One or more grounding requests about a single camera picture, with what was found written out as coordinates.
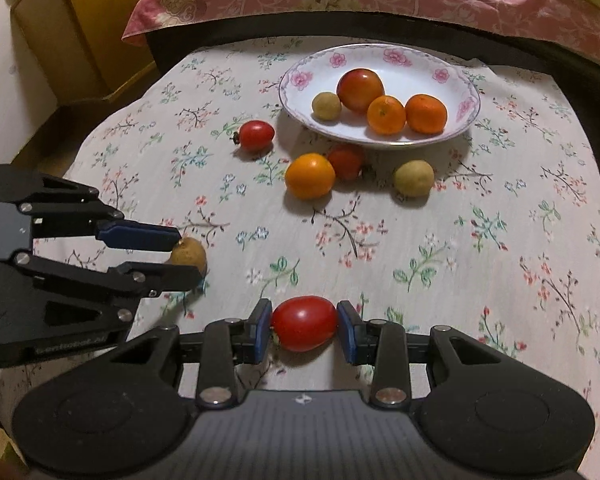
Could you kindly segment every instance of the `white wall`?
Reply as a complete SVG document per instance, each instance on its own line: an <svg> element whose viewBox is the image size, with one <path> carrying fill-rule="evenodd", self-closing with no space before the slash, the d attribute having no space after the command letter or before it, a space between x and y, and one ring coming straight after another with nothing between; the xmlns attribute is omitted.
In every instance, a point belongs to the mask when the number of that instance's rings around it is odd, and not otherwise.
<svg viewBox="0 0 600 480"><path fill-rule="evenodd" d="M0 0L0 163L11 162L56 107L36 57Z"/></svg>

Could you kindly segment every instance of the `plate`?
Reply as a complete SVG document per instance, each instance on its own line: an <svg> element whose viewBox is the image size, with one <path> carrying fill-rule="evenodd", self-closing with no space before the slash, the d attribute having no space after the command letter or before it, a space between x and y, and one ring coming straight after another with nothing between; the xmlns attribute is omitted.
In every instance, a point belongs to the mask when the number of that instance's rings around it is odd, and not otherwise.
<svg viewBox="0 0 600 480"><path fill-rule="evenodd" d="M448 111L444 131L424 136L405 126L394 136L379 136L364 116L345 107L337 121L314 118L311 108L314 97L320 92L335 92L340 78L355 68L376 72L385 93L401 103L415 94L432 95L442 101ZM460 67L419 50L384 43L349 44L311 54L286 71L279 93L287 113L307 128L333 139L373 148L416 148L449 140L464 132L480 111L480 94Z"/></svg>

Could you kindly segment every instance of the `wooden cabinet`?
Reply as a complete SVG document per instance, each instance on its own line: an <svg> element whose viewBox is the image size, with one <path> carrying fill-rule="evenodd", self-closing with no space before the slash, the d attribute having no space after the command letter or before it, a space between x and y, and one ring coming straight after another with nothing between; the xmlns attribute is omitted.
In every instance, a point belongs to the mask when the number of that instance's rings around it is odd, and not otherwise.
<svg viewBox="0 0 600 480"><path fill-rule="evenodd" d="M138 0L17 0L13 15L60 104L112 100L155 65L121 40Z"/></svg>

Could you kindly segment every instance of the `plate rim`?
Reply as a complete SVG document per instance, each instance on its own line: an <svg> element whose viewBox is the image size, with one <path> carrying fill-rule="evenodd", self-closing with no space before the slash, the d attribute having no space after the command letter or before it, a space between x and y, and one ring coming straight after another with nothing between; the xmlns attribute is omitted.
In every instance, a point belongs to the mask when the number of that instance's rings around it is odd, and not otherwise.
<svg viewBox="0 0 600 480"><path fill-rule="evenodd" d="M468 83L468 86L470 88L469 92L471 94L471 97L475 98L476 102L477 102L477 106L474 108L474 110L469 114L468 118L466 119L466 126L460 128L456 133L452 134L451 136L444 137L444 138L440 138L438 136L432 136L432 137L429 137L429 138L423 139L423 140L388 140L388 141L384 141L384 142L381 142L378 140L373 140L373 139L355 139L355 140L343 139L342 137L329 132L326 128L322 128L320 126L315 127L313 125L311 127L307 126L301 118L297 117L288 108L288 106L287 106L288 99L286 99L286 98L283 99L283 96L282 96L283 82L285 80L287 80L287 84L285 85L285 94L286 94L286 86L288 86L288 79L290 78L290 74L294 70L297 70L298 67L306 64L309 61L309 59L314 58L318 54L324 55L325 53L330 52L332 50L337 50L337 49L345 48L345 47L361 47L361 46L372 46L372 47L378 47L378 48L391 48L391 47L402 48L402 49L408 50L410 52L416 52L418 54L424 54L425 56L432 57L433 59L437 60L439 63L444 65L445 67L453 69L461 80L464 80L466 83ZM337 45L337 46L331 46L329 48L324 48L322 50L319 50L318 52L314 52L312 54L309 54L308 56L304 56L302 59L298 60L291 67L289 67L289 69L286 70L286 72L283 74L282 78L280 79L280 84L278 85L278 98L280 99L280 103L282 104L282 107L285 109L286 113L288 115L290 115L291 117L293 117L296 121L298 121L299 123L301 123L302 125L307 127L308 129L314 130L326 137L329 137L330 139L338 140L339 142L348 142L351 144L361 144L363 146L369 146L369 147L375 146L376 148L417 148L420 146L429 146L430 144L436 144L437 142L445 142L446 140L451 140L451 139L461 135L462 133L467 131L469 129L469 127L471 127L472 123L475 121L475 118L480 113L480 108L482 106L482 102L480 99L480 93L477 91L477 88L475 87L475 85L473 83L471 83L469 78L462 72L461 68L458 65L452 65L448 61L445 61L444 59L441 59L438 56L434 56L433 54L428 54L427 52L417 50L416 48L411 48L411 47L404 46L401 44L396 44L396 43L347 43L347 44L343 44L343 45Z"/></svg>

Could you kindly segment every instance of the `tablecloth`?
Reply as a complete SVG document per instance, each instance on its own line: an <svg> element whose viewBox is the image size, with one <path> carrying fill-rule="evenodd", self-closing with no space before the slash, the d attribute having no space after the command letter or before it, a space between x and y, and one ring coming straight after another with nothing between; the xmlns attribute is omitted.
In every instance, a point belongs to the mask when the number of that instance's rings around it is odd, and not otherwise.
<svg viewBox="0 0 600 480"><path fill-rule="evenodd" d="M440 54L480 92L474 126L428 148L366 150L364 178L300 202L285 192L286 168L333 143L288 117L278 83L301 57L358 41L264 38L194 52L86 139L68 178L98 187L128 218L177 226L208 254L200 290L143 300L131 336L170 323L199 331L247 316L259 298L276 306L303 294L350 300L365 319L413 332L449 324L589 401L596 433L581 471L600 479L600 176L577 117L550 76ZM269 153L231 141L251 118L275 126ZM392 172L415 158L436 182L427 199L405 200ZM92 238L35 249L99 270L167 257ZM0 370L2 420L29 387L81 359ZM273 345L261 367L238 373L247 387L305 390L362 387L371 370L346 365L337 345L298 355ZM181 394L195 377L187 365Z"/></svg>

